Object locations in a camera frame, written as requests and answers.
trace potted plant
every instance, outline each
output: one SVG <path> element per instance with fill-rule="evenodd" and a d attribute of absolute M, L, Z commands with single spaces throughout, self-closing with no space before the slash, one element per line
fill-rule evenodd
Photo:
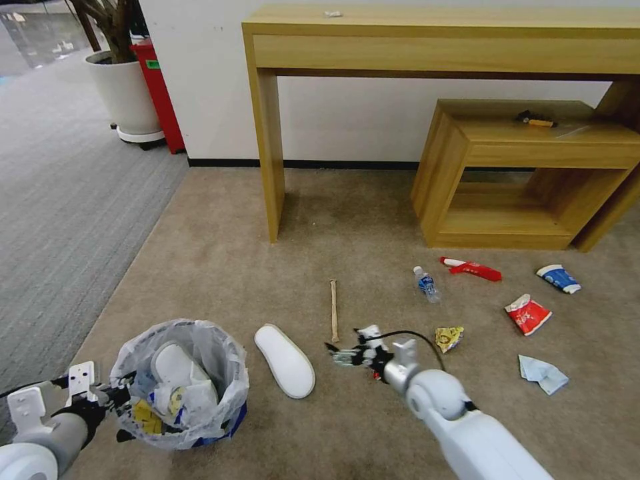
<path fill-rule="evenodd" d="M 133 0 L 71 0 L 78 12 L 93 18 L 102 30 L 108 51 L 86 58 L 118 136 L 128 142 L 148 143 L 164 138 L 147 84 L 131 50 Z"/>

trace beige carpet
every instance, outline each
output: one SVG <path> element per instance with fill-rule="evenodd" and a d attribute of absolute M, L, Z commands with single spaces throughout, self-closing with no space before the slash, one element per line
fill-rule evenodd
<path fill-rule="evenodd" d="M 433 250 L 424 246 L 408 196 L 412 172 L 287 171 L 279 242 L 267 241 L 257 169 L 191 169 L 118 286 L 78 359 L 105 374 L 120 345 L 173 318 L 220 324 L 244 344 L 249 414 L 231 441 L 168 453 L 115 442 L 115 419 L 70 478 L 452 479 L 433 436 L 366 369 L 332 364 L 329 279 L 338 279 L 342 345 L 353 327 L 383 331 L 463 325 L 449 371 L 556 479 L 631 479 L 640 471 L 640 209 L 589 254 L 576 251 Z M 502 270 L 490 283 L 453 276 L 440 255 Z M 562 263 L 584 290 L 565 295 L 533 272 Z M 411 268 L 432 271 L 443 292 L 429 305 Z M 503 306 L 520 294 L 554 311 L 524 338 Z M 284 396 L 253 343 L 280 326 L 316 372 L 304 400 Z M 436 364 L 420 345 L 425 367 Z M 520 378 L 517 354 L 554 363 L 571 381 L 548 397 Z"/>

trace gray carpet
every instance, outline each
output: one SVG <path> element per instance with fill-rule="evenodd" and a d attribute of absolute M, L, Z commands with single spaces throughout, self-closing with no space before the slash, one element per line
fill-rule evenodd
<path fill-rule="evenodd" d="M 109 129 L 86 54 L 0 86 L 2 391 L 64 372 L 187 170 Z"/>

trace bottle label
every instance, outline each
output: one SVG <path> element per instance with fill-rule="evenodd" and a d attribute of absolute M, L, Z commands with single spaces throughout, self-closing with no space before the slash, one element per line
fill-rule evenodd
<path fill-rule="evenodd" d="M 431 278 L 430 275 L 425 275 L 420 280 L 418 280 L 418 287 L 420 288 L 420 290 L 422 290 L 422 292 L 424 292 L 425 295 L 433 292 L 433 289 L 434 289 L 433 278 Z"/>

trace wooden shelf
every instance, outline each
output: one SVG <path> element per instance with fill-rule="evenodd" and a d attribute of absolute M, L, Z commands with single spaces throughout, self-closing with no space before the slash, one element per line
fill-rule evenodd
<path fill-rule="evenodd" d="M 435 239 L 440 247 L 464 247 L 469 241 L 515 248 L 566 248 L 573 235 L 526 185 L 460 183 Z"/>
<path fill-rule="evenodd" d="M 514 120 L 530 109 L 557 128 Z M 431 247 L 565 249 L 638 165 L 640 135 L 578 101 L 438 100 L 411 198 Z M 526 184 L 461 182 L 532 167 Z"/>

